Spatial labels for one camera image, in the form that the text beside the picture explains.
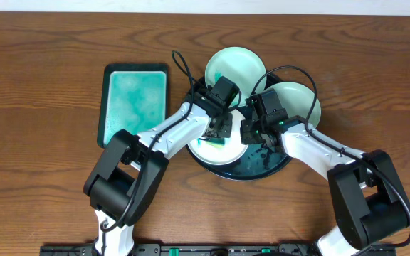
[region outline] white wall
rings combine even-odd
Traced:
[[[410,16],[410,0],[0,0],[0,11]]]

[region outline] wooden table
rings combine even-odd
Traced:
[[[170,65],[173,113],[189,85],[170,51],[180,50],[199,77],[228,46],[254,50],[267,68],[308,70],[320,90],[319,130],[388,152],[410,198],[408,17],[0,13],[0,255],[38,255],[46,243],[96,237],[82,187],[102,152],[96,133],[108,63]],[[279,76],[307,84],[294,71]],[[334,225],[326,180],[299,161],[235,182],[182,149],[135,237],[278,243],[318,239]],[[399,255],[410,255],[410,246]]]

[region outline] robotic arm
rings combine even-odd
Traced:
[[[176,122],[187,113],[190,97],[179,111],[158,127],[141,132],[137,136],[119,131],[110,140],[84,186],[84,193],[90,197],[99,222],[110,225],[125,212],[125,206],[134,190],[135,180],[117,167],[121,161],[140,170],[140,164],[149,156],[147,173],[140,180],[140,186],[132,207],[124,221],[114,230],[99,231],[95,250],[101,255],[128,255],[134,246],[133,225],[146,211],[157,191],[169,163],[188,142],[200,137],[227,137],[228,107],[238,94],[238,87],[221,77],[211,90],[201,88],[194,93],[193,106],[189,116],[164,133],[147,150],[155,134]],[[254,118],[241,123],[241,140],[244,144],[266,143],[291,157],[305,162],[329,181],[337,227],[317,241],[322,256],[350,256],[372,243],[385,238],[409,225],[406,213],[399,199],[387,189],[387,184],[377,178],[363,163],[389,177],[397,191],[407,201],[401,181],[389,156],[383,151],[365,154],[350,149],[314,130],[315,137],[345,151],[362,161],[343,155],[311,137],[305,130],[301,117],[288,118],[287,112],[274,90],[253,95],[248,105],[255,110]],[[378,192],[365,198],[361,189],[377,186]]]

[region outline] white plate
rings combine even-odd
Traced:
[[[245,99],[249,97],[254,85],[265,73],[265,66],[255,53],[242,47],[229,47],[211,57],[205,69],[205,83],[214,86],[221,76],[225,76],[240,88],[240,106],[244,106]],[[256,93],[263,91],[266,81],[266,78],[261,81]],[[238,96],[233,102],[234,104],[238,102]]]
[[[299,115],[306,118],[311,108],[314,93],[310,88],[297,82],[280,82],[270,86],[267,90],[274,89],[278,93],[281,105],[288,112],[289,117]],[[319,100],[316,100],[312,110],[310,123],[316,127],[319,124],[321,115]]]
[[[245,117],[234,110],[232,114],[231,137],[224,138],[224,145],[216,145],[204,140],[195,139],[188,143],[191,152],[207,164],[223,165],[239,159],[248,148],[241,143],[240,126]]]

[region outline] wood grain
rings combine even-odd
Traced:
[[[387,151],[410,198],[410,18],[0,13],[0,255],[38,255],[45,243],[97,235],[82,187],[102,152],[95,141],[108,63],[170,65],[172,113],[188,84],[170,51],[180,50],[199,77],[228,46],[254,50],[267,68],[308,70],[320,90],[319,130]],[[334,224],[327,182],[299,161],[235,182],[203,170],[183,149],[135,237],[277,243],[314,240]]]

